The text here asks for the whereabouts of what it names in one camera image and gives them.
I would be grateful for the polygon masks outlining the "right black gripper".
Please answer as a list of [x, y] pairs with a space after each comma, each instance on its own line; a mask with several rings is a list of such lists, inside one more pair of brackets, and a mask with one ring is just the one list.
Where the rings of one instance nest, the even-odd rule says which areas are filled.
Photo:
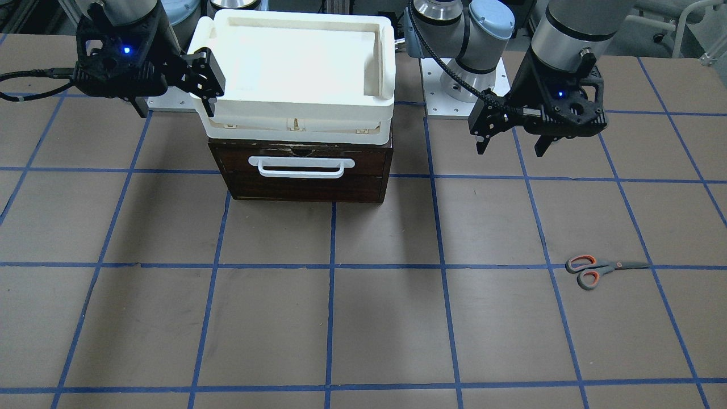
[[81, 5], [76, 28], [75, 85], [92, 97], [119, 98], [140, 118], [149, 115], [148, 97], [169, 86], [202, 100], [215, 116], [225, 76], [208, 48], [182, 52], [162, 5]]

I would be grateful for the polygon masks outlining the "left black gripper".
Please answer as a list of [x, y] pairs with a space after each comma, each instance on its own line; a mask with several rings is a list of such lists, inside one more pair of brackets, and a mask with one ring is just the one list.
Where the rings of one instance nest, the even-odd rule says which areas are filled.
[[553, 137], [590, 137], [608, 126], [603, 108], [603, 79], [597, 58], [589, 48], [576, 53], [576, 72], [568, 73], [542, 62], [529, 49], [512, 81], [511, 91], [498, 97], [486, 92], [489, 101], [477, 100], [468, 118], [476, 137], [476, 151], [483, 155], [489, 140], [499, 132], [522, 126], [540, 135], [535, 154], [543, 157]]

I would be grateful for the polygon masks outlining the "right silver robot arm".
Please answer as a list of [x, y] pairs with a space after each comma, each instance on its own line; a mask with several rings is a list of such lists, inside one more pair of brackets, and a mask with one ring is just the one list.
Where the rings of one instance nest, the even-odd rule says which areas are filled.
[[92, 97], [120, 98], [148, 116], [147, 97], [169, 86], [202, 100], [208, 116], [225, 93], [225, 76], [208, 48], [182, 52], [159, 1], [79, 1], [75, 86]]

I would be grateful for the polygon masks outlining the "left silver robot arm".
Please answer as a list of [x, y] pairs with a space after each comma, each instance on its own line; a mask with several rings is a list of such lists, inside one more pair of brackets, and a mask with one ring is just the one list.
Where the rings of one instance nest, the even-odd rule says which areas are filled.
[[522, 126], [537, 135], [543, 156], [562, 138], [592, 137], [608, 125], [597, 61], [634, 6], [633, 1], [550, 1], [504, 96], [494, 75], [516, 28], [499, 1], [410, 1], [405, 8], [407, 52], [432, 58], [448, 95], [473, 103], [469, 130], [482, 155], [489, 140]]

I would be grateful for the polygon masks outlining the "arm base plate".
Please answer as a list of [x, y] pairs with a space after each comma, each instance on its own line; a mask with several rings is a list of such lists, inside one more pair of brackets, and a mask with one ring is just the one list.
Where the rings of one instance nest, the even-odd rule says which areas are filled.
[[164, 95], [149, 97], [148, 107], [151, 111], [166, 113], [195, 113], [195, 107], [188, 93], [179, 93], [177, 89], [171, 89]]
[[[466, 101], [455, 98], [455, 93], [465, 90], [452, 80], [442, 80], [444, 72], [434, 59], [421, 59], [420, 70], [428, 116], [435, 119], [467, 119], [475, 105], [474, 98], [470, 97]], [[502, 97], [511, 90], [502, 58], [498, 61], [496, 71], [489, 73], [488, 78], [491, 80], [491, 90], [496, 95]]]

